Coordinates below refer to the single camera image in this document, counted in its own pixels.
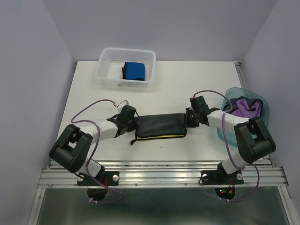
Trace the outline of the blue black towel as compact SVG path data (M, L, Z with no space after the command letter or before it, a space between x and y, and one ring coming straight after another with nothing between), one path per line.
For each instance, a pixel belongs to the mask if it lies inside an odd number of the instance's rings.
M146 68L143 63L125 62L122 68L122 79L133 81L145 81Z

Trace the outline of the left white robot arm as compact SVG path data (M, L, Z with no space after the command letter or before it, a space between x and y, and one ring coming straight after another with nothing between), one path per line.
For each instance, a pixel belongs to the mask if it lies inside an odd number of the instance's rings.
M118 106L119 113L105 121L87 127L77 127L73 123L65 127L49 157L70 173L83 173L95 185L104 181L105 168L88 157L91 145L116 138L137 128L136 109L130 105Z

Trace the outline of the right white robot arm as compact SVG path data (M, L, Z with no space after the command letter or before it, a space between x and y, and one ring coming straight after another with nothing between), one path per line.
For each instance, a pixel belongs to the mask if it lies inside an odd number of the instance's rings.
M216 170L202 172L202 182L226 183L238 171L247 165L273 153L276 144L259 117L242 118L224 112L218 108L209 108L203 96L190 98L191 106L186 109L185 127L195 128L202 125L221 128L226 133L235 135L238 153L219 163Z

